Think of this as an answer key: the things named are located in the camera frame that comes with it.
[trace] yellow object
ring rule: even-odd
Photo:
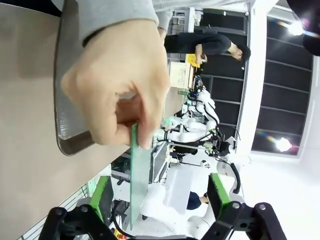
[[[196,55],[194,53],[186,55],[186,62],[191,64],[192,66],[194,66],[196,68],[200,68],[200,64],[197,64],[197,58],[196,58]]]

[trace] ceiling light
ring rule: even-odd
[[[293,22],[289,27],[288,27],[289,33],[291,33],[294,36],[299,36],[304,33],[304,29],[302,27],[302,24],[300,21],[295,21]]]
[[[276,145],[277,149],[279,149],[280,152],[288,151],[292,147],[289,140],[285,139],[284,137],[282,137],[280,140],[276,141],[275,145]]]

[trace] black pants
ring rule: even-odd
[[[168,35],[164,39],[164,47],[167,54],[178,54],[179,46],[178,46],[178,35]]]
[[[191,191],[190,195],[189,195],[189,201],[188,201],[188,205],[186,206],[186,209],[195,210],[200,206],[201,206],[201,201],[199,199],[198,194],[196,194],[195,192]]]

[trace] bolt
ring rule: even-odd
[[[266,206],[265,205],[263,205],[263,204],[261,204],[260,206],[259,206],[259,208],[263,211],[263,210],[266,210]]]
[[[88,212],[88,208],[86,206],[82,206],[81,207],[81,211],[86,213],[86,212]]]
[[[232,207],[233,207],[234,209],[238,209],[238,208],[240,207],[240,205],[235,202],[234,204],[232,204]]]
[[[56,209],[56,210],[55,210],[55,214],[61,215],[61,214],[62,214],[62,210],[61,210],[61,209]]]

